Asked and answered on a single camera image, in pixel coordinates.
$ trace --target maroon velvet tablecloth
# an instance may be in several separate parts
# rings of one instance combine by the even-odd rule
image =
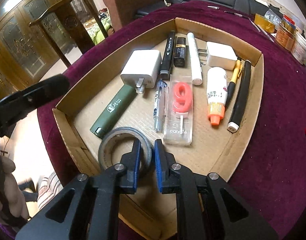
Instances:
[[[264,54],[264,89],[254,133],[229,184],[283,238],[306,206],[306,70],[293,56],[259,33],[246,19],[191,1],[157,10],[108,37],[81,56],[65,75],[71,86],[110,53],[141,33],[175,17],[198,21],[231,33]],[[77,173],[56,126],[52,108],[38,109],[46,150],[65,185]],[[141,239],[121,225],[119,239]]]

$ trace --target metal screw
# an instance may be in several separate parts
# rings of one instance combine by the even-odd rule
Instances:
[[[211,173],[209,174],[209,177],[210,177],[210,179],[216,180],[216,179],[219,178],[219,175],[218,175],[216,172],[211,172]]]
[[[84,174],[84,173],[77,176],[77,180],[79,180],[79,181],[84,181],[86,179],[87,179],[87,175]]]
[[[118,163],[114,166],[114,168],[117,170],[117,171],[121,171],[125,168],[125,166],[122,164],[122,163]]]
[[[181,167],[182,167],[181,164],[178,164],[178,163],[172,164],[172,169],[175,171],[179,170]]]

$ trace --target gray duct tape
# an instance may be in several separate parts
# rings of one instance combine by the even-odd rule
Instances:
[[[125,138],[137,138],[141,142],[143,156],[141,159],[140,176],[144,176],[153,165],[152,160],[152,144],[146,136],[139,130],[132,127],[119,127],[110,131],[102,140],[99,147],[99,163],[101,169],[106,170],[112,166],[112,151],[114,146]]]

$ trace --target transparent pen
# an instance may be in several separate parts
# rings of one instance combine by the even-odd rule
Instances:
[[[154,101],[154,130],[161,132],[165,120],[165,110],[167,104],[168,87],[163,80],[159,80],[156,86],[155,101]]]

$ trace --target orange cap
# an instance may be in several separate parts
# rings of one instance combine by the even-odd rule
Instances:
[[[222,103],[210,103],[208,105],[207,117],[211,119],[212,125],[219,125],[219,121],[223,119],[225,106]]]

